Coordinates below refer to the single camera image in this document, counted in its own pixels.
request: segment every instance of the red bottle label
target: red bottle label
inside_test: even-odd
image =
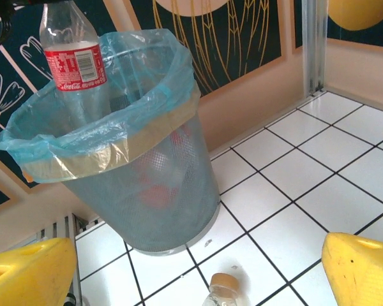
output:
[[[60,91],[81,91],[107,81],[99,45],[77,50],[44,51],[44,53]]]

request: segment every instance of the coca-cola bottle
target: coca-cola bottle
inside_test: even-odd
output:
[[[44,4],[40,41],[72,128],[109,114],[98,35],[73,1]]]

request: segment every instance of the clear plastic bottle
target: clear plastic bottle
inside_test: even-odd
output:
[[[238,280],[225,273],[216,273],[211,277],[210,294],[203,306],[239,306],[237,304],[239,291]]]
[[[72,128],[109,114],[98,35],[73,1],[44,4],[40,41]]]

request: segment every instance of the bin base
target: bin base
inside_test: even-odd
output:
[[[216,222],[219,211],[220,211],[220,201],[218,202],[217,209],[214,212],[210,222],[208,222],[208,224],[206,225],[206,227],[199,234],[197,234],[193,239],[191,239],[189,242],[187,242],[184,245],[180,245],[179,247],[176,247],[176,248],[171,249],[171,250],[160,251],[160,252],[145,252],[145,251],[138,250],[136,248],[134,248],[134,249],[137,252],[140,252],[140,253],[145,254],[145,255],[150,255],[150,256],[167,256],[167,255],[173,255],[173,254],[179,253],[181,251],[184,251],[184,250],[186,250],[186,247],[191,247],[193,244],[198,242],[201,238],[204,237],[205,234],[207,234],[209,232],[209,230],[213,226],[214,222]]]

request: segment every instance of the yellow plastic object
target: yellow plastic object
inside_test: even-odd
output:
[[[358,31],[383,20],[383,0],[329,0],[328,15],[338,26]]]
[[[0,306],[63,305],[77,266],[69,238],[0,254]]]
[[[338,306],[383,306],[383,242],[329,233],[322,264]]]

